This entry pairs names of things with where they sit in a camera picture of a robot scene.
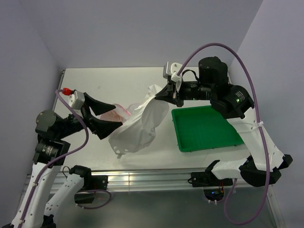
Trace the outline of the mesh laundry bag pink trim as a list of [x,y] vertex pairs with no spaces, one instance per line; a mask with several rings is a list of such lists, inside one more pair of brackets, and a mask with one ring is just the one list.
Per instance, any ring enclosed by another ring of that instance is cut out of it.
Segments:
[[123,118],[122,123],[125,123],[130,118],[132,113],[130,111],[128,111],[127,109],[123,108],[119,104],[114,104],[114,106],[115,106],[115,109],[113,109],[111,111],[116,111]]

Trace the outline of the white cloth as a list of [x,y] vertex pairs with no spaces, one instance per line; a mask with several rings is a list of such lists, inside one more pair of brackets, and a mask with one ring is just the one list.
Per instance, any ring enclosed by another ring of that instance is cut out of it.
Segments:
[[148,147],[156,137],[156,128],[169,112],[169,104],[156,99],[161,87],[153,84],[142,103],[131,113],[122,126],[109,136],[109,144],[120,159],[127,153],[135,153]]

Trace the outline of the pink beige bra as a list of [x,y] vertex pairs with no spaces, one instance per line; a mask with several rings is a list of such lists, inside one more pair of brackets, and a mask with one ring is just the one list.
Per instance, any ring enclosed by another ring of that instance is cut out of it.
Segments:
[[100,120],[110,121],[110,122],[122,122],[123,118],[116,111],[109,111],[100,115]]

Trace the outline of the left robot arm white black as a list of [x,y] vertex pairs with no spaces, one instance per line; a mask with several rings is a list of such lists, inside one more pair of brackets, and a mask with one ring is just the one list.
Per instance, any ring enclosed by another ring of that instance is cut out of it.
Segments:
[[59,89],[56,96],[71,113],[66,118],[53,110],[38,114],[35,128],[38,143],[30,182],[18,212],[6,225],[7,228],[55,228],[64,206],[77,192],[94,191],[91,169],[75,165],[59,190],[50,196],[65,157],[83,149],[88,143],[89,133],[102,140],[122,126],[122,122],[97,118],[114,110],[113,104],[97,101],[77,90]]

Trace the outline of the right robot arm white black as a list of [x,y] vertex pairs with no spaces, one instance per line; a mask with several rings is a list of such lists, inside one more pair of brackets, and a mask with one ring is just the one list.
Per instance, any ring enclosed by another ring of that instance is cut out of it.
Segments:
[[275,184],[281,170],[293,159],[275,145],[259,120],[257,102],[248,91],[228,81],[228,66],[218,57],[206,57],[198,63],[195,81],[184,81],[177,73],[179,63],[166,63],[163,77],[167,85],[156,95],[157,100],[182,107],[185,100],[209,100],[218,112],[236,130],[250,155],[241,160],[213,161],[203,172],[192,173],[194,187],[232,185],[233,179],[242,178],[253,187]]

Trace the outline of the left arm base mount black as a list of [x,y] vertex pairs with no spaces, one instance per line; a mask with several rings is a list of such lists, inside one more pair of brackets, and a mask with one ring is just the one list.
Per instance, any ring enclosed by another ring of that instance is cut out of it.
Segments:
[[87,192],[86,190],[107,190],[108,176],[93,175],[87,185],[85,185],[74,196],[76,204],[91,204],[97,198],[97,192]]

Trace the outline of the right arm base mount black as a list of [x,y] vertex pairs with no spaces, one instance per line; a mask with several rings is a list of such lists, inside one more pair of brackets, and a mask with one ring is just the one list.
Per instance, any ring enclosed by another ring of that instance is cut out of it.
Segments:
[[192,172],[187,182],[194,188],[214,187],[213,189],[203,190],[206,199],[213,202],[223,200],[225,195],[224,187],[233,185],[232,179],[226,178],[219,180],[212,172],[209,171]]

